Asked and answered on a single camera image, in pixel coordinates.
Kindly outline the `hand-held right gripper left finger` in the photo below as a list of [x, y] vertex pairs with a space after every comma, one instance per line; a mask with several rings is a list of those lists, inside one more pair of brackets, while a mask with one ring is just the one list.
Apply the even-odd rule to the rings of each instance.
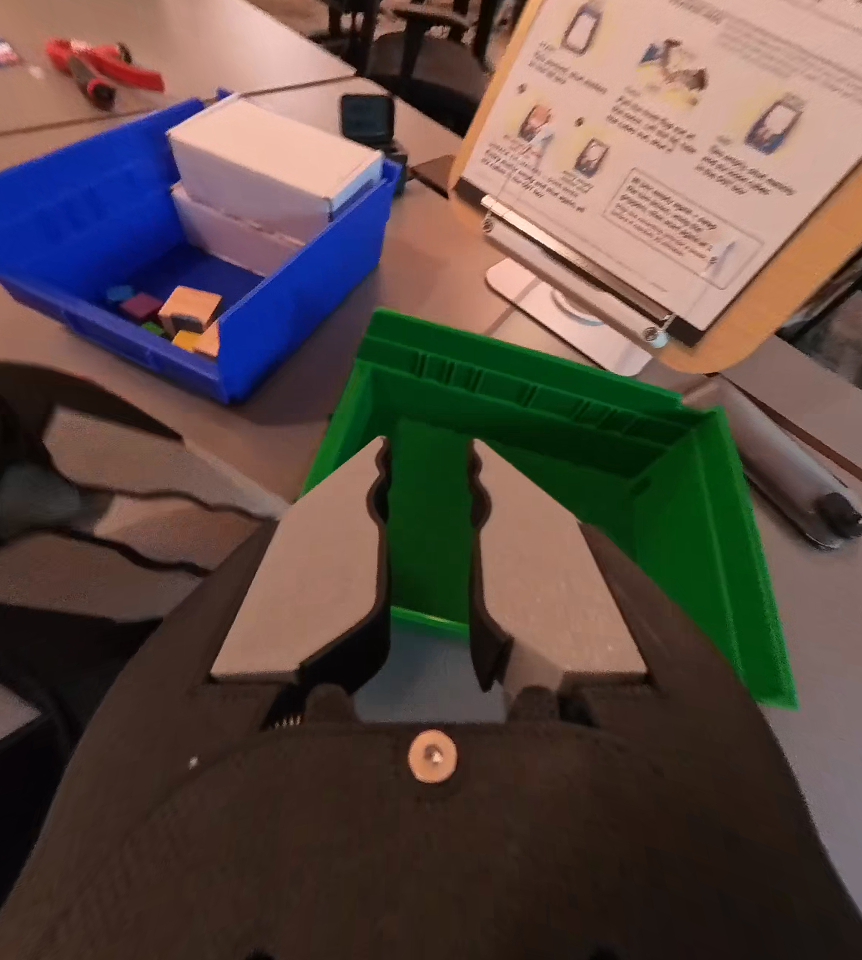
[[221, 684], [360, 690], [391, 646], [391, 444], [379, 436], [278, 523], [210, 668]]

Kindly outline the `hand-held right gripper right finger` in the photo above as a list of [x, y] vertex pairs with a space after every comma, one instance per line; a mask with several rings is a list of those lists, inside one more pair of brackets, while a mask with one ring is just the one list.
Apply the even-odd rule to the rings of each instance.
[[468, 448], [470, 656], [481, 690], [572, 694], [647, 666], [581, 522], [484, 440]]

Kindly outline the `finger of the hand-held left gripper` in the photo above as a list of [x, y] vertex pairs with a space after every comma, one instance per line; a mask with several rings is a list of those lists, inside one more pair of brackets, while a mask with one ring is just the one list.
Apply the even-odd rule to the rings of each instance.
[[129, 497], [183, 497], [206, 507], [278, 519], [289, 502], [194, 443], [58, 407], [43, 443], [55, 468], [79, 484]]
[[187, 494], [118, 494], [0, 545], [0, 604], [131, 622], [162, 618], [270, 519]]

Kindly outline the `pile of small coloured cubes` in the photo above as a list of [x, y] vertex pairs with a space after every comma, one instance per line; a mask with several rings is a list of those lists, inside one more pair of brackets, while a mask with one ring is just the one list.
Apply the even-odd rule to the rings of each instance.
[[104, 303], [125, 320], [185, 353], [196, 354], [215, 362], [220, 350], [219, 314], [221, 309], [204, 333], [194, 334], [182, 331], [171, 338], [161, 326], [158, 316], [161, 305], [167, 299], [168, 297], [160, 299], [152, 294], [139, 292], [127, 284], [109, 286], [103, 292]]

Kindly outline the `green plastic bin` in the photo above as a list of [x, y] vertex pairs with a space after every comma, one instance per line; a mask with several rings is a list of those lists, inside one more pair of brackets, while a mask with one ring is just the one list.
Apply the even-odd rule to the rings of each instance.
[[633, 559], [714, 642], [756, 702], [799, 707], [749, 487], [722, 412], [380, 309], [302, 494], [379, 436], [391, 452], [393, 622], [468, 643], [466, 463], [478, 438]]

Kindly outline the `wooden cube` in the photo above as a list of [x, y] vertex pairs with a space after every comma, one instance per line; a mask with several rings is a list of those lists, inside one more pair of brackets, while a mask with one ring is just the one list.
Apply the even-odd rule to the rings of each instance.
[[169, 337], [183, 331], [203, 334], [218, 316], [221, 294], [188, 286], [177, 286], [158, 309], [158, 320]]

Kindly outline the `blue plastic bin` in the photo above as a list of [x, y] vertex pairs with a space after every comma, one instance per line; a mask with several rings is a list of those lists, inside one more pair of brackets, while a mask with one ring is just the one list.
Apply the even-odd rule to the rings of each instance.
[[[377, 269], [401, 169], [384, 154], [377, 185], [313, 236], [265, 228], [305, 242], [274, 275], [237, 268], [185, 240], [170, 194], [180, 173], [167, 137], [233, 96], [241, 98], [180, 102], [0, 172], [0, 284], [8, 294], [224, 405], [245, 402]], [[178, 286], [221, 295], [217, 360], [120, 316], [104, 302], [118, 284], [162, 301]]]

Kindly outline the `white cardboard box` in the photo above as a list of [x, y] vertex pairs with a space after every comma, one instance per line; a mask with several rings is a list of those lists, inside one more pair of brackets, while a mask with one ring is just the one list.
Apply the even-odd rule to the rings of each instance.
[[232, 96], [167, 132], [192, 200], [261, 226], [313, 236], [376, 186], [384, 154]]
[[265, 280], [305, 248], [305, 241], [269, 231], [190, 197], [171, 187], [171, 199], [185, 240], [214, 258]]

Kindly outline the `thick grey marker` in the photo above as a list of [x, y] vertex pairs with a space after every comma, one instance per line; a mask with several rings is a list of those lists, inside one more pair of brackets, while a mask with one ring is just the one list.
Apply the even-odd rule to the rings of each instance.
[[749, 481], [799, 534], [824, 550], [862, 538], [862, 504], [842, 480], [726, 378], [705, 389], [707, 404], [725, 412]]

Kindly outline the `silver tablet stand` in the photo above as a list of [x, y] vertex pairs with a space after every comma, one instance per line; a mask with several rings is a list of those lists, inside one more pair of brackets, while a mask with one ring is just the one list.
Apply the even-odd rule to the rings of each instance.
[[648, 363], [674, 362], [687, 347], [683, 316], [539, 226], [496, 194], [481, 198], [481, 231], [500, 254], [485, 274], [492, 292], [581, 358], [608, 373], [632, 378]]

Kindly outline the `instruction sheet on wooden stand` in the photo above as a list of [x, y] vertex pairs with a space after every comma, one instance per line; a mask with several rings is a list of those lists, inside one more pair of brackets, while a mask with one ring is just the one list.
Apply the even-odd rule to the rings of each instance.
[[[481, 102], [490, 101], [488, 94]], [[465, 136], [449, 188], [471, 213], [482, 219], [480, 195], [462, 188], [459, 175], [470, 153], [469, 133], [476, 128], [479, 106]], [[862, 161], [785, 246], [772, 265], [749, 284], [699, 342], [684, 344], [694, 355], [673, 350], [672, 369], [713, 374], [747, 358], [770, 335], [819, 317], [850, 293], [862, 279]]]

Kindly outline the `printed instruction sheet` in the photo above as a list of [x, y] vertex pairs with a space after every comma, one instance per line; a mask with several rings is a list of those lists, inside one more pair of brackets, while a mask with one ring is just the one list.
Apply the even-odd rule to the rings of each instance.
[[458, 184], [699, 342], [862, 162], [862, 2], [534, 2]]

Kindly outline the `red handled pliers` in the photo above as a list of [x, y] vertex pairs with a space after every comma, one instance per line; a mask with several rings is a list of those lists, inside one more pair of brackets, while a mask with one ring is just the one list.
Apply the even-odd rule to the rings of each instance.
[[69, 77], [89, 104], [103, 112], [116, 102], [119, 87], [163, 93], [161, 73], [135, 63], [123, 43], [92, 44], [71, 38], [51, 38], [45, 54], [59, 73]]

